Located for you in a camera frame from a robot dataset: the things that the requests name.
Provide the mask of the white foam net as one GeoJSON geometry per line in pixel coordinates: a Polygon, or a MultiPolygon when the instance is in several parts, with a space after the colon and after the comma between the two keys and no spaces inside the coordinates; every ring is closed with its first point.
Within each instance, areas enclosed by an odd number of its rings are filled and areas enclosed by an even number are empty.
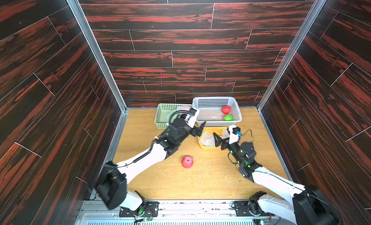
{"type": "Polygon", "coordinates": [[[228,129],[222,131],[222,139],[228,139],[230,137],[230,132],[228,129]]]}
{"type": "Polygon", "coordinates": [[[200,145],[205,147],[215,147],[214,142],[214,136],[212,133],[206,131],[201,137],[200,137],[200,145]]]}

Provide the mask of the green apple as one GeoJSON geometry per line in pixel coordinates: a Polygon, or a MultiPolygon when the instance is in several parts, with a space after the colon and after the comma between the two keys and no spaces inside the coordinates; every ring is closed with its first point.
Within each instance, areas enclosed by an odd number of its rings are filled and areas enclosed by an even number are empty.
{"type": "Polygon", "coordinates": [[[224,116],[223,120],[224,121],[233,121],[234,118],[230,114],[227,114],[227,115],[224,116]]]}

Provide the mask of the red apple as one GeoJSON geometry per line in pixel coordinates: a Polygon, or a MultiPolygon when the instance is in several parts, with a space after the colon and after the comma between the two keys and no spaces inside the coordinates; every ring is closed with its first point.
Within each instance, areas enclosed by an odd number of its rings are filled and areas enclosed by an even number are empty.
{"type": "Polygon", "coordinates": [[[228,115],[228,114],[230,114],[230,112],[231,112],[231,107],[229,107],[229,106],[224,106],[224,107],[222,108],[222,113],[223,113],[223,114],[228,115]]]}

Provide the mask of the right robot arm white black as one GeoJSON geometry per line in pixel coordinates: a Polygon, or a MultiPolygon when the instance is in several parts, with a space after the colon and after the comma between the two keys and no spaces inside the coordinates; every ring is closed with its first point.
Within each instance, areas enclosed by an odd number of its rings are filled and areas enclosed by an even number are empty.
{"type": "Polygon", "coordinates": [[[239,144],[241,132],[230,133],[222,139],[213,134],[216,146],[228,150],[235,159],[235,166],[241,175],[249,181],[264,186],[279,195],[275,198],[259,191],[252,195],[247,203],[248,211],[253,216],[274,214],[296,225],[340,225],[338,211],[328,202],[321,190],[315,186],[304,186],[286,180],[255,160],[256,151],[252,142],[239,144]]]}

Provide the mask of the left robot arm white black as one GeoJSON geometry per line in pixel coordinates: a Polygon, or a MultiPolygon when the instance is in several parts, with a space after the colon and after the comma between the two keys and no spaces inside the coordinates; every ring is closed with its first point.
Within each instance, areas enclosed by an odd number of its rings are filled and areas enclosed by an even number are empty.
{"type": "Polygon", "coordinates": [[[128,184],[152,165],[178,151],[188,136],[200,137],[206,122],[199,127],[194,124],[192,120],[175,119],[164,132],[154,138],[147,150],[117,164],[111,161],[104,164],[94,188],[107,209],[124,207],[132,211],[140,210],[145,199],[138,192],[128,190],[128,184]]]}

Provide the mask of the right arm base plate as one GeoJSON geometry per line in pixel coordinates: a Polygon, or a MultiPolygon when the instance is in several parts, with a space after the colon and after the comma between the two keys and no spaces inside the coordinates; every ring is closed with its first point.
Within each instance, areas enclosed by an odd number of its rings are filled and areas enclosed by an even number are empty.
{"type": "Polygon", "coordinates": [[[258,208],[258,204],[255,202],[250,203],[249,200],[242,200],[242,201],[234,201],[231,204],[231,208],[235,210],[236,215],[238,217],[246,217],[246,216],[272,216],[271,213],[263,212],[260,208],[258,208]]]}

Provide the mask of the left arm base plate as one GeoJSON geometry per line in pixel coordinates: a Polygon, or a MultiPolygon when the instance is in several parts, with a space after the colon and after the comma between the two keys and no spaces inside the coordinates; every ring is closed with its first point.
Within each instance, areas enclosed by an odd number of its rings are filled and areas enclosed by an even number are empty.
{"type": "Polygon", "coordinates": [[[144,201],[139,208],[135,210],[130,210],[125,207],[120,207],[119,217],[157,217],[158,216],[158,201],[144,201]]]}

